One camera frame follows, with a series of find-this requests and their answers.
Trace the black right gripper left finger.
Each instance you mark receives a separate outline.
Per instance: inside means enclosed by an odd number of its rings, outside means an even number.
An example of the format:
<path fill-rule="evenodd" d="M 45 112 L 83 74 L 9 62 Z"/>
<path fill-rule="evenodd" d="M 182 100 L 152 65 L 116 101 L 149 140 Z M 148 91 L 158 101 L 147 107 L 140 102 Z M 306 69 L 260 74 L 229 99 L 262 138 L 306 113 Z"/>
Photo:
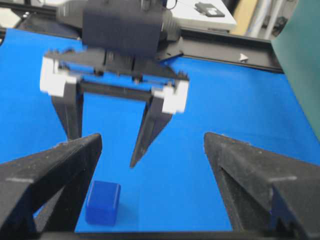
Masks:
<path fill-rule="evenodd" d="M 101 152 L 95 133 L 2 163 L 1 234 L 74 231 Z"/>

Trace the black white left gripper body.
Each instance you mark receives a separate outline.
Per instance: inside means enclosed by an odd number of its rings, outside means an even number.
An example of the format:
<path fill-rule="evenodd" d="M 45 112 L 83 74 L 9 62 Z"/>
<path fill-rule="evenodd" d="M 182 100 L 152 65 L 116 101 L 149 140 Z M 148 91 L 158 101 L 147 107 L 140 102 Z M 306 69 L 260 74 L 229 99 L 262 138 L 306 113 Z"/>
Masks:
<path fill-rule="evenodd" d="M 116 54 L 109 59 L 102 49 L 75 51 L 49 50 L 42 58 L 39 88 L 52 97 L 63 97 L 67 84 L 78 84 L 86 76 L 101 78 L 119 76 L 144 82 L 144 77 L 151 78 L 151 95 L 164 100 L 162 112 L 166 114 L 184 113 L 189 78 L 183 72 L 176 73 L 172 68 L 156 60 L 128 57 Z"/>

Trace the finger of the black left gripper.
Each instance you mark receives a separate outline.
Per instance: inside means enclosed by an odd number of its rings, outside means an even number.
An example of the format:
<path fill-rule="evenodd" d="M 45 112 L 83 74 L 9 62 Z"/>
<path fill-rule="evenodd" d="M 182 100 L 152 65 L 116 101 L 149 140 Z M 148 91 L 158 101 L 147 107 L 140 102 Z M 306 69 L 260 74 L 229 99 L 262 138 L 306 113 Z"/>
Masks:
<path fill-rule="evenodd" d="M 167 126 L 172 119 L 172 114 L 162 112 L 164 99 L 152 97 L 145 105 L 139 132 L 131 156 L 130 168 L 134 168 L 146 154 L 149 146 Z"/>
<path fill-rule="evenodd" d="M 63 96 L 52 96 L 51 102 L 68 140 L 82 137 L 84 94 L 79 84 L 66 83 Z"/>

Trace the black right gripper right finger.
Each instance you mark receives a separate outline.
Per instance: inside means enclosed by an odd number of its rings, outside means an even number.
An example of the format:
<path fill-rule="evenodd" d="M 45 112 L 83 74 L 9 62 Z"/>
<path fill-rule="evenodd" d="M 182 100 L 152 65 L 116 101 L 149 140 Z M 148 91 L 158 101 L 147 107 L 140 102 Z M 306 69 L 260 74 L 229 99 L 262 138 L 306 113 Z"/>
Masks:
<path fill-rule="evenodd" d="M 320 235 L 320 168 L 213 132 L 204 150 L 232 229 Z"/>

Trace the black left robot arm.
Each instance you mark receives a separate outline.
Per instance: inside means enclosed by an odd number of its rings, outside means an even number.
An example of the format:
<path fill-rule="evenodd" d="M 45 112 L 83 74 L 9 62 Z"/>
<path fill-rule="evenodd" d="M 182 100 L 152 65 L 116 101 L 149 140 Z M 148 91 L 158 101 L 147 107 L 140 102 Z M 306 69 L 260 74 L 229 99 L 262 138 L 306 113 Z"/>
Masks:
<path fill-rule="evenodd" d="M 83 51 L 49 50 L 42 59 L 39 88 L 52 105 L 69 140 L 82 136 L 84 94 L 145 102 L 130 160 L 133 168 L 167 126 L 172 116 L 183 113 L 190 80 L 161 60 L 180 56 L 180 27 L 165 0 L 68 0 L 56 8 L 56 20 L 81 31 Z M 71 64 L 91 67 L 97 77 L 105 73 L 131 77 L 141 84 L 144 76 L 165 79 L 150 90 L 86 81 Z"/>

